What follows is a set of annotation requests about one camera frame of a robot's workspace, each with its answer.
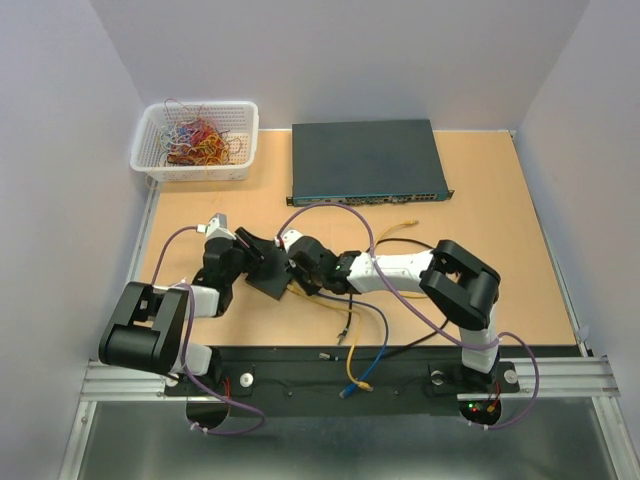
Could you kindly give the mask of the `white plastic basket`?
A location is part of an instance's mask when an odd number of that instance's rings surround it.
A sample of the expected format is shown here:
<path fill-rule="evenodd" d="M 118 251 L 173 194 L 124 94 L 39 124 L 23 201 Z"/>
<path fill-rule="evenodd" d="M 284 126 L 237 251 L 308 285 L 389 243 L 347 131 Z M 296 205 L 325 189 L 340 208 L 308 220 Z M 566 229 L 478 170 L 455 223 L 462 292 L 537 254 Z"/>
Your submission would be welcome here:
<path fill-rule="evenodd" d="M 167 99 L 144 110 L 130 167 L 157 182 L 244 180 L 256 155 L 258 126 L 251 101 Z"/>

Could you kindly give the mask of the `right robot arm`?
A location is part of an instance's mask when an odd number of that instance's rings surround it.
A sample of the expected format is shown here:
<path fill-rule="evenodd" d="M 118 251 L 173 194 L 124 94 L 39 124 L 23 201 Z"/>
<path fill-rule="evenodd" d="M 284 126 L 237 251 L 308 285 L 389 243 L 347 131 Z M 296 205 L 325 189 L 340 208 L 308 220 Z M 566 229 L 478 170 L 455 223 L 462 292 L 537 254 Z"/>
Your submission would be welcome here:
<path fill-rule="evenodd" d="M 482 390 L 495 380 L 494 305 L 500 275 L 456 242 L 441 240 L 435 248 L 415 254 L 336 255 L 315 238 L 289 230 L 277 245 L 287 254 L 298 284 L 311 294 L 321 289 L 337 295 L 389 291 L 398 298 L 425 294 L 459 329 L 463 384 Z"/>

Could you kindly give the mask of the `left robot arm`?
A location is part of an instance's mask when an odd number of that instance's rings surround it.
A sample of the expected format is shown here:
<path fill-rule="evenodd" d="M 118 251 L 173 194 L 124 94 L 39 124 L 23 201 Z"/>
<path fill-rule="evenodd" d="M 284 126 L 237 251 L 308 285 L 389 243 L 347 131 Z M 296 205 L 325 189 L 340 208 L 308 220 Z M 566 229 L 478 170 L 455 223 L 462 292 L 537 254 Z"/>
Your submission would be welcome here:
<path fill-rule="evenodd" d="M 101 337 L 99 360 L 161 375 L 179 370 L 188 308 L 199 316 L 224 314 L 233 299 L 233 284 L 242 275 L 267 292 L 264 284 L 277 276 L 280 254 L 272 242 L 240 227 L 207 238 L 202 267 L 192 284 L 129 282 Z"/>

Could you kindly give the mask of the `small black network switch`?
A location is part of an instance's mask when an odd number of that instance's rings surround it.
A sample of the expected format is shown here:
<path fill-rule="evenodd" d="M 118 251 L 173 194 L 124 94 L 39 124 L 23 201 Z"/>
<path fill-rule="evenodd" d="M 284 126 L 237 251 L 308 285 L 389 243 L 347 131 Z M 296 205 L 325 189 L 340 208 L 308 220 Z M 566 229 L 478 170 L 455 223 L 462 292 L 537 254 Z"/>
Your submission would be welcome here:
<path fill-rule="evenodd" d="M 249 262 L 245 281 L 265 295 L 280 300 L 292 281 L 287 253 L 275 246 L 266 261 L 260 264 Z"/>

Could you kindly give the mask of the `aluminium rail frame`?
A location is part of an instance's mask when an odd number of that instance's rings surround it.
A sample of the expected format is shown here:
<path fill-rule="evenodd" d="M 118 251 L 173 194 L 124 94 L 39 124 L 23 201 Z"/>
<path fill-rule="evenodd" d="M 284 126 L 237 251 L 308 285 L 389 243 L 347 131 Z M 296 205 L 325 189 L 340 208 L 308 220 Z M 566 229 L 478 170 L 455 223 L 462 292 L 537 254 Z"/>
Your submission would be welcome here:
<path fill-rule="evenodd" d="M 291 134 L 259 134 L 248 180 L 165 184 L 150 192 L 129 278 L 149 280 L 161 245 L 178 227 L 216 213 L 263 237 L 295 211 Z M 532 346 L 578 346 L 567 290 L 506 131 L 436 131 L 452 200 L 361 207 L 376 234 L 419 219 L 412 238 L 451 238 L 502 275 L 499 330 Z M 334 251 L 366 247 L 361 223 L 338 208 L 305 212 L 293 224 Z M 277 302 L 234 286 L 221 319 L 198 320 L 214 345 L 328 345 L 342 312 L 287 294 Z M 168 398 L 161 377 L 90 362 L 61 479 L 638 479 L 639 467 L 615 395 L 609 359 L 540 358 L 541 400 L 518 424 L 495 432 L 459 416 L 269 418 L 253 435 L 190 431 L 190 398 Z"/>

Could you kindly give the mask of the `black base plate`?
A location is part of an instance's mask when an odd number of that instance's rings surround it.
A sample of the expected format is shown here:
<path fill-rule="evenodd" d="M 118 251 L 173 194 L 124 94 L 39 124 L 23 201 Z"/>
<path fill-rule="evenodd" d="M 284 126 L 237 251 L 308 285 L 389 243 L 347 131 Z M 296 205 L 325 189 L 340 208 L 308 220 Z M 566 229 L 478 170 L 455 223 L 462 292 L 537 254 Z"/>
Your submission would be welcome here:
<path fill-rule="evenodd" d="M 182 375 L 165 392 L 191 402 L 207 390 L 228 393 L 237 403 L 231 415 L 249 417 L 259 409 L 267 418 L 278 418 L 456 416 L 463 398 L 491 403 L 497 395 L 520 390 L 517 380 L 505 376 L 514 367 L 509 361 L 499 361 L 484 375 L 464 367 L 453 346 L 417 346 L 393 355 L 363 347 L 351 368 L 373 389 L 346 395 L 347 353 L 345 347 L 218 347 L 206 375 L 194 381 Z"/>

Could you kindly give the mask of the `large rack network switch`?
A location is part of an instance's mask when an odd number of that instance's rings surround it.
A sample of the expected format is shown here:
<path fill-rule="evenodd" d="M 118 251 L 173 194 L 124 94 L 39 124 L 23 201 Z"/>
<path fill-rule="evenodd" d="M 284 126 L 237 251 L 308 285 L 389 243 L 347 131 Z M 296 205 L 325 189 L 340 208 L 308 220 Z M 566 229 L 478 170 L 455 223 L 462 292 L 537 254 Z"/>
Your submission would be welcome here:
<path fill-rule="evenodd" d="M 441 202 L 453 197 L 428 119 L 292 126 L 289 206 Z"/>

